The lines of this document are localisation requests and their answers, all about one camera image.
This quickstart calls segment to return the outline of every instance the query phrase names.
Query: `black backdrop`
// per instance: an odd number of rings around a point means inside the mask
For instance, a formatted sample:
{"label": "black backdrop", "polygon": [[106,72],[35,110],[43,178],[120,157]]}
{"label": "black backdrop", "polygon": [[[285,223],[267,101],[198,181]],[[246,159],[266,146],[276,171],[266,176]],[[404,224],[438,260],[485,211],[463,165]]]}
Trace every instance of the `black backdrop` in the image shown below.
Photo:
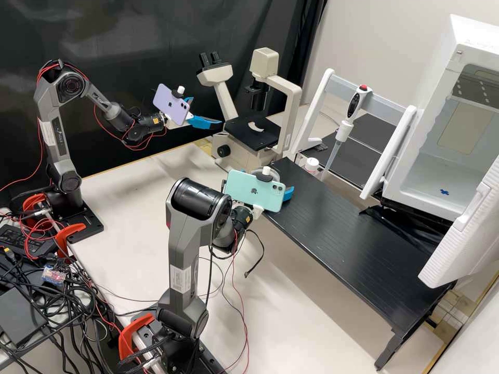
{"label": "black backdrop", "polygon": [[[246,114],[244,86],[254,48],[280,54],[279,74],[301,84],[324,0],[4,0],[0,62],[0,188],[29,175],[40,157],[36,137],[35,76],[48,59],[79,67],[111,100],[154,112],[158,83],[184,85],[194,96],[191,111],[222,119],[212,88],[196,78],[198,54],[218,50],[234,76],[228,87]],[[269,112],[283,108],[278,93]],[[153,139],[132,152],[95,123],[88,100],[61,109],[71,157],[82,176],[121,165],[209,135],[191,127]],[[0,206],[13,195],[48,184],[45,163],[29,181],[0,193]]]}

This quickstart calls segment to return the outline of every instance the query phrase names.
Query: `robotic arm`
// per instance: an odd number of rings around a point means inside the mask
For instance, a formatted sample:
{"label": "robotic arm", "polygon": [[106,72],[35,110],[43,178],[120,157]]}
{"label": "robotic arm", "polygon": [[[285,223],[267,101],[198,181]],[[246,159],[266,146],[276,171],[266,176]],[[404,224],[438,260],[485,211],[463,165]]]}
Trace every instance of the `robotic arm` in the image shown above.
{"label": "robotic arm", "polygon": [[47,173],[56,192],[54,210],[81,208],[81,177],[69,156],[68,144],[59,108],[77,97],[90,99],[103,112],[104,118],[119,132],[124,141],[140,141],[145,135],[163,130],[166,119],[161,112],[133,118],[116,102],[109,101],[80,70],[61,60],[47,62],[38,75],[34,101],[38,107],[40,129],[47,149]]}
{"label": "robotic arm", "polygon": [[232,209],[227,194],[188,178],[174,184],[166,200],[170,281],[156,312],[164,326],[192,339],[200,336],[208,311],[197,295],[199,247],[233,252],[252,221],[250,209]]}

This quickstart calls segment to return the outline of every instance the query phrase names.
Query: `small bottle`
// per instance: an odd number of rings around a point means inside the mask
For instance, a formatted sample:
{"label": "small bottle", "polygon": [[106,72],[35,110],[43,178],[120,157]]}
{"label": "small bottle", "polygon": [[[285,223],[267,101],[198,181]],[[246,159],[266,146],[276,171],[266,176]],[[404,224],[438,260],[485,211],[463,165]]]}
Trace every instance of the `small bottle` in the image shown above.
{"label": "small bottle", "polygon": [[319,175],[319,160],[315,157],[309,157],[303,166],[307,173],[312,174],[314,177]]}

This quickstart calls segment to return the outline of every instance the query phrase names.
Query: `incubator door handle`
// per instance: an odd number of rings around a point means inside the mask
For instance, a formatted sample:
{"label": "incubator door handle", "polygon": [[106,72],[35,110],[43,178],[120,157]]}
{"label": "incubator door handle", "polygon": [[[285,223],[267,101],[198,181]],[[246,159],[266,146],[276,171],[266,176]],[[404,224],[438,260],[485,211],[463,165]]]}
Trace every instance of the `incubator door handle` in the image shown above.
{"label": "incubator door handle", "polygon": [[457,217],[457,219],[454,221],[453,226],[459,230],[462,231],[468,224],[469,220],[471,217],[475,214],[477,211],[478,207],[482,204],[482,202],[485,200],[487,195],[490,192],[490,187],[487,186],[485,183],[480,182],[480,184],[477,187],[477,191],[471,201],[469,202],[468,206],[464,210],[463,214]]}

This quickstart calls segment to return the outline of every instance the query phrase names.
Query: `orange bracket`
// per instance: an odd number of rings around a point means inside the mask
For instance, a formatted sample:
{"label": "orange bracket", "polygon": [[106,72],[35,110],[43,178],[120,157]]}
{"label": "orange bracket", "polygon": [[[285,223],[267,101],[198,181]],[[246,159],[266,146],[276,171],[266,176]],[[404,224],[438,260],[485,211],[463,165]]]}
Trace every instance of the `orange bracket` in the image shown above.
{"label": "orange bracket", "polygon": [[[22,210],[23,211],[35,210],[37,208],[36,204],[41,203],[43,201],[45,201],[45,194],[44,193],[32,195],[32,196],[28,197],[26,200],[24,200],[24,203],[22,203]],[[33,218],[28,218],[28,219],[26,219],[25,223],[26,223],[26,226],[32,228],[35,225],[36,220]],[[48,224],[48,225],[42,224],[40,226],[40,228],[47,229],[47,228],[50,228],[50,226],[51,226],[50,224]]]}
{"label": "orange bracket", "polygon": [[154,321],[154,316],[147,313],[142,317],[137,318],[135,321],[126,326],[118,338],[118,351],[120,352],[120,360],[133,354],[132,350],[132,334],[137,332],[138,329],[150,324]]}
{"label": "orange bracket", "polygon": [[32,195],[24,200],[24,203],[22,203],[22,210],[34,210],[35,204],[41,203],[42,201],[45,201],[45,194]]}
{"label": "orange bracket", "polygon": [[67,239],[68,236],[73,235],[75,232],[81,231],[86,229],[87,226],[85,226],[84,223],[75,223],[73,225],[70,225],[68,227],[65,227],[61,231],[59,231],[55,237],[55,241],[57,245],[59,246],[59,249],[57,250],[57,255],[59,258],[65,258],[68,257],[68,243]]}

